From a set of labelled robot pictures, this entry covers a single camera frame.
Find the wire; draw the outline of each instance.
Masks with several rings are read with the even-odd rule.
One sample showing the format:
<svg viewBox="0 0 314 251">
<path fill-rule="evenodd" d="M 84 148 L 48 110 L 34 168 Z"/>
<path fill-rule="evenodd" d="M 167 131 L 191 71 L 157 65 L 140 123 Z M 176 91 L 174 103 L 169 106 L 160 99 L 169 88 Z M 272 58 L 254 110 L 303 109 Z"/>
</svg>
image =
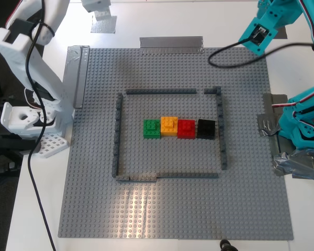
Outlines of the wire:
<svg viewBox="0 0 314 251">
<path fill-rule="evenodd" d="M 237 43 L 234 43 L 234 44 L 231 44 L 229 46 L 226 46 L 226 47 L 223 47 L 215 52 L 213 52 L 209 58 L 208 58 L 208 63 L 211 65 L 211 66 L 214 66 L 216 68 L 221 68 L 221 69 L 232 69 L 232 68 L 239 68 L 239 67 L 243 67 L 243 66 L 246 66 L 246 65 L 249 65 L 249 64 L 252 64 L 252 63 L 255 63 L 261 59 L 264 59 L 266 58 L 267 56 L 277 52 L 277 51 L 280 51 L 284 48 L 287 48 L 287 47 L 293 47 L 293 46 L 304 46 L 304 47 L 313 47 L 314 44 L 313 43 L 288 43 L 288 44 L 285 44 L 285 45 L 282 45 L 280 47 L 277 47 L 276 49 L 273 49 L 272 51 L 269 51 L 268 53 L 264 53 L 263 55 L 261 56 L 258 56 L 256 57 L 255 59 L 252 59 L 250 61 L 247 61 L 247 62 L 244 62 L 244 63 L 241 63 L 241 64 L 232 64 L 232 65 L 218 65 L 218 64 L 215 64 L 211 61 L 211 59 L 213 58 L 213 56 L 217 55 L 218 53 L 222 52 L 222 51 L 225 51 L 229 48 L 232 48 L 232 47 L 235 47 L 237 45 L 240 45 L 240 44 L 243 44 L 243 43 L 246 43 L 246 42 L 249 42 L 250 40 L 252 40 L 254 37 L 249 37 L 247 39 L 244 39 L 242 41 L 239 41 Z"/>
<path fill-rule="evenodd" d="M 36 107 L 36 106 L 33 106 L 31 103 L 29 103 L 29 101 L 28 101 L 28 99 L 27 99 L 27 93 L 26 93 L 26 90 L 27 90 L 27 89 L 25 88 L 24 93 L 25 93 L 25 99 L 26 99 L 27 104 L 28 104 L 30 107 L 32 107 L 32 108 L 35 108 L 35 109 L 41 110 L 41 108 Z"/>
<path fill-rule="evenodd" d="M 32 44 L 29 48 L 29 51 L 28 51 L 28 54 L 27 54 L 27 57 L 26 57 L 26 73 L 27 73 L 27 77 L 30 81 L 30 84 L 32 86 L 32 89 L 33 91 L 35 92 L 39 102 L 40 102 L 40 106 L 41 106 L 41 109 L 42 109 L 42 112 L 43 112 L 43 117 L 44 117 L 44 120 L 43 120 L 43 126 L 42 126 L 42 130 L 41 130 L 41 133 L 39 135 L 39 137 L 37 138 L 36 140 L 36 143 L 35 143 L 35 146 L 31 149 L 30 153 L 29 153 L 29 156 L 28 156 L 28 170 L 29 170 L 29 175 L 30 175 L 30 179 L 31 179 L 31 182 L 32 182 L 32 186 L 35 190 L 35 194 L 36 194 L 36 197 L 37 197 L 37 201 L 38 201 L 38 205 L 40 207 L 40 211 L 42 213 L 42 217 L 43 217 L 43 221 L 44 221 L 44 224 L 46 226 L 46 229 L 47 229 L 47 233 L 48 233 L 48 237 L 49 237 L 49 240 L 50 240 L 50 243 L 51 243 L 51 246 L 52 246 L 52 250 L 53 251 L 56 251 L 56 247 L 53 243 L 53 239 L 52 239 L 52 236 L 51 236 L 51 232 L 50 232 L 50 229 L 49 229 L 49 226 L 48 226 L 48 222 L 47 222 L 47 218 L 46 218 L 46 215 L 44 213 L 44 209 L 43 209 L 43 206 L 42 206 L 42 203 L 41 203 L 41 199 L 40 199 L 40 196 L 38 194 L 38 190 L 37 190 L 37 186 L 36 186 L 36 183 L 35 183 L 35 179 L 33 177 L 33 174 L 32 174 L 32 171 L 31 171 L 31 164 L 30 164 L 30 161 L 31 161 L 31 156 L 33 154 L 33 152 L 35 151 L 36 147 L 38 146 L 38 144 L 40 143 L 41 139 L 42 139 L 42 136 L 46 130 L 46 121 L 47 121 L 47 113 L 46 113 L 46 108 L 43 104 L 43 101 L 40 97 L 40 94 L 38 93 L 37 91 L 37 88 L 30 76 L 30 72 L 29 72 L 29 61 L 30 61 L 30 57 L 31 57 L 31 54 L 32 54 L 32 51 L 36 45 L 36 42 L 37 42 L 37 39 L 38 37 L 40 36 L 40 33 L 41 33 L 41 29 L 43 27 L 43 23 L 44 23 L 44 17 L 45 17 L 45 14 L 46 14 L 46 9 L 45 9 L 45 2 L 44 0 L 41 0 L 42 2 L 42 8 L 41 8 L 41 21 L 40 21 L 40 25 L 37 29 L 37 32 L 35 34 L 35 37 L 34 37 L 34 40 L 32 41 Z"/>
<path fill-rule="evenodd" d="M 294 118 L 296 117 L 296 111 L 293 112 L 293 117 Z M 305 122 L 305 121 L 303 121 L 301 119 L 299 119 L 298 121 L 303 123 L 303 124 L 305 124 L 305 125 L 307 125 L 307 126 L 309 126 L 309 127 L 312 127 L 314 129 L 314 125 L 313 124 L 307 123 L 307 122 Z"/>
<path fill-rule="evenodd" d="M 22 0 L 20 0 L 20 1 L 18 2 L 18 4 L 16 5 L 16 7 L 14 8 L 13 12 L 12 12 L 12 13 L 10 14 L 10 16 L 7 18 L 6 24 L 5 24 L 6 29 L 8 29 L 8 28 L 7 28 L 7 24 L 8 24 L 8 22 L 9 22 L 9 20 L 12 18 L 12 15 L 15 13 L 15 11 L 17 10 L 17 8 L 20 6 L 21 3 L 22 3 Z"/>
<path fill-rule="evenodd" d="M 306 97 L 302 98 L 300 101 L 298 102 L 292 102 L 292 103 L 285 103 L 285 104 L 273 104 L 272 107 L 276 108 L 276 107 L 288 107 L 288 106 L 295 106 L 298 103 L 303 103 L 306 100 L 310 99 L 311 97 L 314 97 L 314 92 L 310 93 L 309 95 L 307 95 Z"/>
</svg>

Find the black cable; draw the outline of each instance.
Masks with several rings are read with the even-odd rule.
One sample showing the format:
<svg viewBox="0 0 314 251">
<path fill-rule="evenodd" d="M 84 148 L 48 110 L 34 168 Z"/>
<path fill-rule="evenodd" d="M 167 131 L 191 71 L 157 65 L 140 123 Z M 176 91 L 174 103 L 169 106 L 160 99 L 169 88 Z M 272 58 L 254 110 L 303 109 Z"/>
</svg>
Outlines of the black cable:
<svg viewBox="0 0 314 251">
<path fill-rule="evenodd" d="M 233 65 L 218 65 L 218 64 L 215 64 L 211 61 L 212 57 L 217 55 L 218 53 L 222 52 L 222 51 L 225 51 L 229 48 L 232 48 L 232 47 L 235 47 L 237 45 L 240 45 L 240 44 L 243 44 L 243 43 L 246 43 L 246 42 L 249 42 L 250 40 L 252 40 L 253 37 L 249 37 L 247 39 L 244 39 L 242 41 L 239 41 L 237 43 L 234 43 L 234 44 L 231 44 L 229 46 L 226 46 L 226 47 L 223 47 L 219 50 L 217 50 L 216 52 L 213 52 L 209 58 L 208 58 L 208 63 L 211 65 L 211 66 L 214 66 L 216 68 L 222 68 L 222 69 L 232 69 L 232 68 L 238 68 L 238 67 L 242 67 L 242 66 L 246 66 L 246 65 L 249 65 L 249 64 L 252 64 L 252 63 L 255 63 L 263 58 L 266 58 L 267 56 L 271 55 L 272 53 L 275 53 L 279 50 L 282 50 L 284 48 L 287 48 L 287 47 L 293 47 L 293 46 L 306 46 L 306 47 L 314 47 L 314 44 L 313 43 L 288 43 L 288 44 L 285 44 L 285 45 L 282 45 L 276 49 L 273 49 L 272 51 L 269 51 L 268 53 L 264 53 L 263 55 L 261 56 L 258 56 L 256 57 L 255 59 L 252 59 L 250 61 L 247 61 L 247 62 L 244 62 L 244 63 L 241 63 L 241 64 L 233 64 Z"/>
<path fill-rule="evenodd" d="M 41 106 L 41 109 L 42 109 L 42 112 L 43 112 L 43 117 L 44 117 L 44 120 L 43 120 L 43 126 L 42 126 L 42 130 L 41 130 L 41 133 L 39 135 L 39 137 L 37 138 L 37 141 L 35 143 L 35 146 L 32 148 L 32 150 L 30 151 L 29 153 L 29 156 L 28 156 L 28 171 L 29 171 L 29 175 L 30 175 L 30 179 L 31 179 L 31 182 L 32 182 L 32 186 L 35 190 L 35 194 L 36 194 L 36 197 L 37 197 L 37 201 L 38 201 L 38 205 L 40 207 L 40 210 L 41 210 L 41 213 L 42 213 L 42 217 L 43 217 L 43 221 L 44 221 L 44 224 L 46 226 L 46 229 L 47 229 L 47 233 L 48 233 L 48 236 L 49 236 L 49 240 L 50 240 L 50 243 L 51 243 L 51 246 L 52 246 L 52 249 L 53 251 L 56 251 L 56 247 L 53 243 L 53 240 L 52 240 L 52 236 L 51 236 L 51 232 L 50 232 L 50 229 L 49 229 L 49 226 L 48 226 L 48 222 L 47 222 L 47 218 L 46 218 L 46 215 L 44 213 L 44 209 L 43 209 L 43 206 L 42 206 L 42 203 L 41 203 L 41 199 L 40 199 L 40 196 L 38 194 L 38 190 L 37 190 L 37 186 L 36 186 L 36 183 L 35 183 L 35 179 L 33 177 L 33 174 L 32 174 L 32 171 L 31 171 L 31 164 L 30 164 L 30 160 L 31 160 L 31 156 L 33 154 L 33 152 L 35 151 L 36 147 L 38 146 L 38 144 L 40 143 L 41 139 L 42 139 L 42 136 L 44 134 L 44 131 L 46 130 L 46 123 L 47 123 L 47 113 L 46 113 L 46 108 L 44 107 L 44 104 L 43 104 L 43 101 L 41 99 L 41 96 L 40 94 L 38 93 L 37 91 L 37 88 L 30 76 L 30 72 L 29 72 L 29 61 L 30 61 L 30 57 L 31 57 L 31 54 L 32 54 L 32 51 L 36 45 L 36 42 L 37 42 L 37 39 L 38 37 L 40 36 L 40 33 L 41 33 L 41 30 L 42 30 L 42 27 L 43 27 L 43 24 L 44 24 L 44 17 L 45 17 L 45 14 L 46 14 L 46 9 L 45 9 L 45 3 L 44 3 L 44 0 L 41 0 L 42 2 L 42 8 L 41 8 L 41 20 L 40 20 L 40 25 L 37 29 L 37 32 L 35 34 L 35 37 L 32 41 L 32 44 L 29 48 L 29 51 L 28 51 L 28 54 L 27 54 L 27 57 L 26 57 L 26 73 L 27 73 L 27 77 L 30 81 L 30 84 L 33 88 L 33 91 L 35 92 L 38 100 L 40 101 L 40 106 Z"/>
</svg>

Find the black lego brick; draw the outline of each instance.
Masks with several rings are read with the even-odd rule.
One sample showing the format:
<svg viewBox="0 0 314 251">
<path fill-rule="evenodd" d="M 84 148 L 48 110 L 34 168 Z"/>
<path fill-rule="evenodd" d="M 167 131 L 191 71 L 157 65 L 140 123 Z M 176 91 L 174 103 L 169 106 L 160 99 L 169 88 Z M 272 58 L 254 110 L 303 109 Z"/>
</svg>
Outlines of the black lego brick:
<svg viewBox="0 0 314 251">
<path fill-rule="evenodd" d="M 199 119 L 197 138 L 213 140 L 215 138 L 215 121 Z"/>
</svg>

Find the red wire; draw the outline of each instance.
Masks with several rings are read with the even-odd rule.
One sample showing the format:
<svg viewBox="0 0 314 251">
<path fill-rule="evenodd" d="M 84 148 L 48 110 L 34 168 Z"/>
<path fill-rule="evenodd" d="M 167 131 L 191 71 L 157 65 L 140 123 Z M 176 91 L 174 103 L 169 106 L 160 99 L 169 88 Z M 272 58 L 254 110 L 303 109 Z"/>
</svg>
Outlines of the red wire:
<svg viewBox="0 0 314 251">
<path fill-rule="evenodd" d="M 296 117 L 296 111 L 294 111 L 293 113 L 292 113 L 292 116 L 293 116 L 293 118 L 295 118 Z M 310 126 L 310 127 L 312 127 L 313 129 L 314 129 L 314 125 L 312 125 L 312 124 L 310 124 L 310 123 L 307 123 L 307 122 L 305 122 L 305 121 L 303 121 L 303 120 L 299 120 L 299 122 L 301 122 L 301 123 L 303 123 L 303 124 L 306 124 L 306 125 L 308 125 L 308 126 Z"/>
<path fill-rule="evenodd" d="M 286 103 L 286 104 L 274 104 L 272 107 L 287 107 L 287 106 L 295 106 L 297 103 L 303 103 L 306 100 L 310 99 L 311 97 L 314 97 L 314 92 L 309 94 L 308 96 L 302 98 L 299 102 L 294 102 L 294 103 Z"/>
<path fill-rule="evenodd" d="M 21 2 L 22 2 L 22 0 L 19 1 L 19 3 L 16 5 L 15 9 L 13 10 L 13 12 L 12 12 L 12 13 L 10 14 L 10 16 L 7 18 L 6 24 L 5 24 L 6 27 L 7 27 L 8 21 L 10 20 L 10 18 L 11 18 L 12 15 L 14 14 L 14 12 L 17 10 L 17 8 L 20 6 Z"/>
</svg>

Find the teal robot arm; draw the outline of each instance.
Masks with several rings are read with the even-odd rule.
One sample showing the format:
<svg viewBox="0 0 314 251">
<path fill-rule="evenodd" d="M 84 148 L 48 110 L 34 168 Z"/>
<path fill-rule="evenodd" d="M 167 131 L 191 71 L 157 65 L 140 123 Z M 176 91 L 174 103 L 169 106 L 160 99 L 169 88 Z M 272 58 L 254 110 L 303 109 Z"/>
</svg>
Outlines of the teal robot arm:
<svg viewBox="0 0 314 251">
<path fill-rule="evenodd" d="M 260 0 L 255 17 L 240 41 L 253 37 L 244 46 L 257 55 L 264 50 L 277 34 L 277 28 L 294 23 L 304 14 L 314 43 L 314 0 Z M 314 148 L 314 87 L 288 100 L 279 120 L 279 134 L 291 139 L 298 149 Z"/>
<path fill-rule="evenodd" d="M 240 41 L 252 37 L 243 45 L 257 55 L 262 55 L 277 35 L 277 28 L 293 24 L 304 14 L 314 43 L 314 0 L 259 0 L 257 17 L 255 17 Z"/>
</svg>

